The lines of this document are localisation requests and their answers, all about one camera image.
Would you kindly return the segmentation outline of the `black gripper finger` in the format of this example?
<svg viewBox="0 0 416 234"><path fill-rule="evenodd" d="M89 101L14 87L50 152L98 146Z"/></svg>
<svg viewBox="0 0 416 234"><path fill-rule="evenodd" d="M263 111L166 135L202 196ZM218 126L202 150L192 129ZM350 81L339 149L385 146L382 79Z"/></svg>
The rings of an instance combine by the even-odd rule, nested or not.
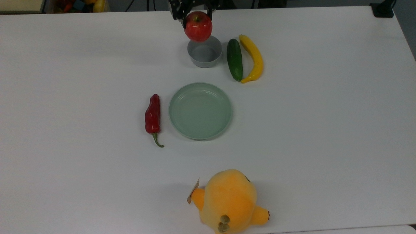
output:
<svg viewBox="0 0 416 234"><path fill-rule="evenodd" d="M206 14L209 16L209 18L213 19L213 13L217 9L217 0L204 0L203 1L204 6L206 7Z"/></svg>
<svg viewBox="0 0 416 234"><path fill-rule="evenodd" d="M169 0L169 10L174 20L186 28L186 17L188 15L188 0Z"/></svg>

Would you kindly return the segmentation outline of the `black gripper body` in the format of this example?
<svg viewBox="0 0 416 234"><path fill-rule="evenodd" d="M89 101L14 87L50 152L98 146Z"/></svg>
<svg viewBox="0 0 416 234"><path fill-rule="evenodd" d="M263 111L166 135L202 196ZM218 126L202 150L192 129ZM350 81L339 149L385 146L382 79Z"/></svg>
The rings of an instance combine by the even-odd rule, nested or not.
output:
<svg viewBox="0 0 416 234"><path fill-rule="evenodd" d="M193 8L205 6L205 0L186 0L186 12L190 12Z"/></svg>

